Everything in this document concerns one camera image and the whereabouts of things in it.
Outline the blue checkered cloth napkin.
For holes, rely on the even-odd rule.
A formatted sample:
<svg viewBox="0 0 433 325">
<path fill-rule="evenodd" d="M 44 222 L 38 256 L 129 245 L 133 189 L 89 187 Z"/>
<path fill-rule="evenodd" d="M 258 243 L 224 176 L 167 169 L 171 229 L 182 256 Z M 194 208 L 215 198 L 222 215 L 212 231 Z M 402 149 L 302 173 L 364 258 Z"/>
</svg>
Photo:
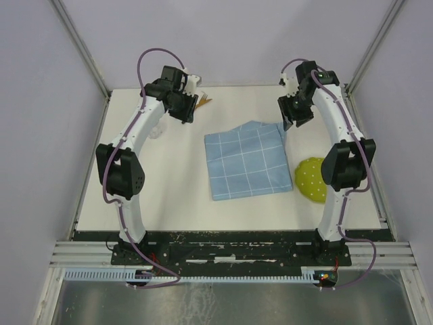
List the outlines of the blue checkered cloth napkin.
<svg viewBox="0 0 433 325">
<path fill-rule="evenodd" d="M 214 201 L 293 190 L 282 123 L 249 121 L 204 136 Z"/>
</svg>

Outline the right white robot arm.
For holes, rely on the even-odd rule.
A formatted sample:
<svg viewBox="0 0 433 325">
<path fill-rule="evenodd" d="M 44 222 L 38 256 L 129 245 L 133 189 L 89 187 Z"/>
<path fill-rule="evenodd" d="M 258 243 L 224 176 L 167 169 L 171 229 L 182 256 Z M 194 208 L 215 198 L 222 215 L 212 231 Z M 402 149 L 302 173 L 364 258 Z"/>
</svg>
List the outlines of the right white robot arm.
<svg viewBox="0 0 433 325">
<path fill-rule="evenodd" d="M 283 128 L 300 127 L 314 117 L 312 108 L 321 114 L 332 147 L 321 164 L 321 176 L 327 186 L 323 216 L 312 241 L 311 259 L 319 264 L 329 263 L 341 255 L 347 238 L 344 214 L 352 193 L 369 190 L 361 182 L 371 181 L 370 166 L 376 151 L 373 139 L 367 139 L 355 125 L 342 97 L 342 88 L 332 70 L 324 70 L 312 60 L 295 61 L 297 90 L 289 90 L 285 72 L 279 84 L 285 95 L 278 99 Z"/>
</svg>

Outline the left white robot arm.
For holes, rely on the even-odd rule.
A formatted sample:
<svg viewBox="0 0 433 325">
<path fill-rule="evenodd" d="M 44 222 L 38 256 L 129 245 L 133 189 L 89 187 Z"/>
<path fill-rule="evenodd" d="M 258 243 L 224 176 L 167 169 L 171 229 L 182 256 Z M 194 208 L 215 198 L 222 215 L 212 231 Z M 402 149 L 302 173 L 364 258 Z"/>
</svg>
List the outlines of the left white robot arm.
<svg viewBox="0 0 433 325">
<path fill-rule="evenodd" d="M 160 119 L 169 114 L 184 123 L 193 122 L 202 78 L 184 69 L 164 66 L 160 78 L 143 86 L 140 102 L 122 131 L 109 143 L 99 144 L 95 155 L 103 199 L 117 207 L 120 243 L 136 264 L 146 262 L 148 245 L 142 243 L 146 229 L 141 218 L 139 194 L 145 172 L 140 151 Z"/>
</svg>

